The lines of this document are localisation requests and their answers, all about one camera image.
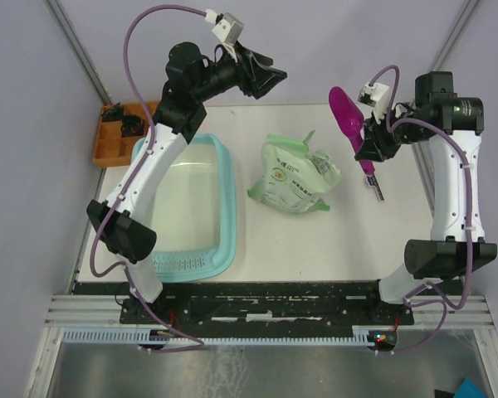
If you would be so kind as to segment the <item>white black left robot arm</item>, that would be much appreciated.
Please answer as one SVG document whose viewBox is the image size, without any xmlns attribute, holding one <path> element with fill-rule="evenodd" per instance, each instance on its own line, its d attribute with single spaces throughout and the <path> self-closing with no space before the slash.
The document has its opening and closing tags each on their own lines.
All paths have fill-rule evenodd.
<svg viewBox="0 0 498 398">
<path fill-rule="evenodd" d="M 166 74 L 138 156 L 114 191 L 103 201 L 91 201 L 86 209 L 95 242 L 103 242 L 118 257 L 132 294 L 142 299 L 139 315 L 148 323 L 159 323 L 167 313 L 152 257 L 157 235 L 143 223 L 158 185 L 206 118 L 207 100 L 232 88 L 258 100 L 287 77 L 270 57 L 239 42 L 217 59 L 203 55 L 192 42 L 179 43 L 168 54 Z"/>
</svg>

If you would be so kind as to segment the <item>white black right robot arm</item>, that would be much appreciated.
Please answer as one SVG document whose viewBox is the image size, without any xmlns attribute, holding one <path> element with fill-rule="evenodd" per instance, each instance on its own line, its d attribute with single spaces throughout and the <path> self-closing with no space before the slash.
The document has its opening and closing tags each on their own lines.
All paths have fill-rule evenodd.
<svg viewBox="0 0 498 398">
<path fill-rule="evenodd" d="M 461 97 L 450 71 L 430 71 L 415 80 L 413 104 L 393 106 L 396 90 L 376 78 L 359 92 L 371 107 L 363 124 L 358 161 L 382 163 L 406 144 L 426 143 L 434 173 L 432 228 L 427 240 L 409 240 L 404 262 L 378 283 L 379 295 L 364 304 L 365 317 L 383 324 L 394 315 L 394 303 L 409 303 L 424 289 L 462 276 L 462 296 L 470 291 L 474 271 L 497 256 L 486 241 L 478 194 L 478 159 L 485 130 L 484 105 L 477 97 Z"/>
</svg>

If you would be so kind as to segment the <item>magenta plastic litter scoop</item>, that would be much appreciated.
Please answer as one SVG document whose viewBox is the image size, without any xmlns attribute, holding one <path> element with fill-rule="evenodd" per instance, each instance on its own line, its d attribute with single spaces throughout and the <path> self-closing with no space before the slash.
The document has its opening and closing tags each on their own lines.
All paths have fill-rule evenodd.
<svg viewBox="0 0 498 398">
<path fill-rule="evenodd" d="M 339 129 L 349 140 L 354 154 L 357 154 L 364 143 L 361 135 L 364 123 L 363 113 L 341 87 L 331 88 L 328 100 Z"/>
</svg>

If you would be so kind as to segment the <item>green cat litter bag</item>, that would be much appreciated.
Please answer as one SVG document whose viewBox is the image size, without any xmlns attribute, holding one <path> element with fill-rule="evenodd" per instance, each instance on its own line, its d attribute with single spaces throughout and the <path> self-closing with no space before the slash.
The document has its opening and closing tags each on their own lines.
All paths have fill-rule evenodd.
<svg viewBox="0 0 498 398">
<path fill-rule="evenodd" d="M 341 172 L 327 152 L 310 150 L 314 133 L 302 140 L 268 135 L 261 147 L 263 173 L 248 196 L 290 214 L 328 211 L 323 195 L 338 185 Z"/>
</svg>

